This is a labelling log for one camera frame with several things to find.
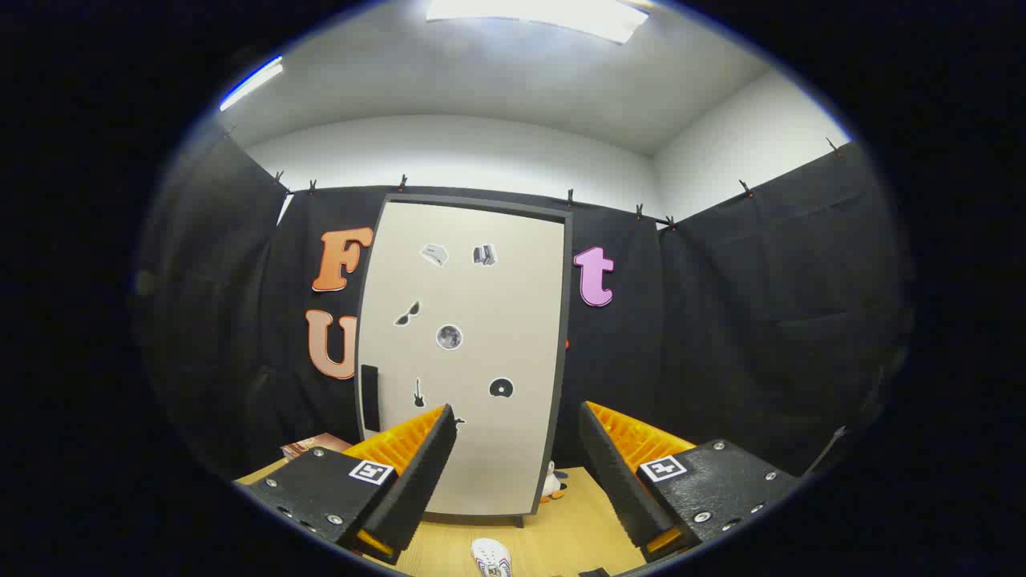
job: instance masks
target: sticker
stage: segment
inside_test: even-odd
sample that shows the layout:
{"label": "sticker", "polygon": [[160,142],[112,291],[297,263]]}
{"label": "sticker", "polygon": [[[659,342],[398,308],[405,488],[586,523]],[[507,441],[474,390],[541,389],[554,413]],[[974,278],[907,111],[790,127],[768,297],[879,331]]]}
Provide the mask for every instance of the sticker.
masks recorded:
{"label": "sticker", "polygon": [[424,260],[438,268],[444,267],[445,262],[448,261],[448,253],[440,244],[425,244],[424,248],[421,249],[421,256],[424,257]]}
{"label": "sticker", "polygon": [[455,324],[445,324],[435,335],[435,342],[445,350],[456,350],[463,344],[463,332]]}
{"label": "sticker", "polygon": [[349,476],[358,478],[364,483],[369,483],[370,485],[381,485],[385,483],[385,479],[391,472],[391,465],[383,465],[373,461],[363,460],[360,461],[359,465],[356,465],[355,469],[349,471]]}
{"label": "sticker", "polygon": [[496,254],[495,244],[482,244],[474,246],[474,264],[490,267],[499,262],[499,255]]}
{"label": "sticker", "polygon": [[602,273],[613,272],[613,261],[602,254],[601,246],[592,246],[577,257],[574,264],[581,267],[581,298],[593,307],[604,307],[613,300],[613,291],[602,288]]}
{"label": "sticker", "polygon": [[687,472],[687,469],[680,464],[673,456],[663,457],[662,459],[656,459],[655,461],[648,461],[647,463],[642,463],[641,468],[644,470],[645,474],[653,483],[659,483],[661,480],[666,480],[671,476],[677,476],[678,474],[683,474]]}
{"label": "sticker", "polygon": [[421,301],[417,301],[416,303],[409,305],[409,310],[406,311],[406,314],[395,319],[395,322],[393,322],[393,324],[395,324],[396,326],[405,326],[409,324],[410,318],[419,314],[421,314]]}
{"label": "sticker", "polygon": [[488,385],[488,394],[491,396],[505,396],[506,398],[509,398],[513,396],[513,383],[506,378],[496,379],[495,381],[491,381],[490,385]]}
{"label": "sticker", "polygon": [[513,569],[510,567],[510,562],[507,559],[500,560],[499,564],[485,565],[483,561],[474,557],[477,561],[477,568],[481,571],[481,575],[487,575],[487,577],[501,577],[502,575],[513,575]]}
{"label": "sticker", "polygon": [[421,394],[421,378],[417,378],[417,390],[413,391],[413,405],[424,407],[424,395]]}

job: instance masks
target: white sneaker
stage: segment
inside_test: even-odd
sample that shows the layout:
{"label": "white sneaker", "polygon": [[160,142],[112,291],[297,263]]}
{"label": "white sneaker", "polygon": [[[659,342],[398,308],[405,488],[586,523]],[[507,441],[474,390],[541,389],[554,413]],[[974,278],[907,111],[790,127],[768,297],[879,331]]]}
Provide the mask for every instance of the white sneaker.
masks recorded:
{"label": "white sneaker", "polygon": [[513,577],[513,562],[509,549],[495,539],[475,539],[470,553],[477,562],[482,577]]}

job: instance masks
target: ceiling light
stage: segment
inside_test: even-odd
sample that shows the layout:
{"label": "ceiling light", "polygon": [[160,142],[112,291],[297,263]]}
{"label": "ceiling light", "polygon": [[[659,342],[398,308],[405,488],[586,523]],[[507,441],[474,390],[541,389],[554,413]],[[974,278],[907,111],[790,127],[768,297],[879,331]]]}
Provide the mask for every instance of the ceiling light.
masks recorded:
{"label": "ceiling light", "polygon": [[623,44],[648,14],[617,0],[432,0],[428,22],[452,18],[539,22]]}
{"label": "ceiling light", "polygon": [[268,80],[277,76],[282,72],[284,68],[281,67],[281,56],[275,56],[274,60],[262,66],[260,70],[250,74],[245,80],[239,83],[221,103],[221,111],[224,112],[228,107],[239,102],[239,99],[252,92],[258,86],[267,82]]}

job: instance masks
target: wooden table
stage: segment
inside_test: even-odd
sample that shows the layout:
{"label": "wooden table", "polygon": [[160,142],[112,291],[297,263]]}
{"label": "wooden table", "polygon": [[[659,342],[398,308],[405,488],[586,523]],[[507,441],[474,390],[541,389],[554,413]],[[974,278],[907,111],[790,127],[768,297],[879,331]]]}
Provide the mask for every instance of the wooden table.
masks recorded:
{"label": "wooden table", "polygon": [[[248,485],[281,468],[282,459],[248,474]],[[613,505],[584,467],[559,469],[569,475],[566,494],[538,506],[538,514],[524,517],[524,528],[509,518],[441,517],[425,513],[409,547],[393,569],[415,577],[480,577],[470,554],[477,538],[495,539],[510,550],[515,575],[577,577],[602,567],[618,575],[644,565],[641,551],[631,544]],[[369,556],[374,563],[385,565]]]}

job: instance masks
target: black handle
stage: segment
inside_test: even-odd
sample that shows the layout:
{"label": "black handle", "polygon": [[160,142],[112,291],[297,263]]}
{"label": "black handle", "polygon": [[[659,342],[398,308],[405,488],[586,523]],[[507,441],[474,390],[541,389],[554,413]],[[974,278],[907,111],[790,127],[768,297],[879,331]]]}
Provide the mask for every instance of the black handle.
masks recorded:
{"label": "black handle", "polygon": [[363,399],[363,428],[381,432],[381,415],[378,411],[378,368],[360,366],[360,398]]}

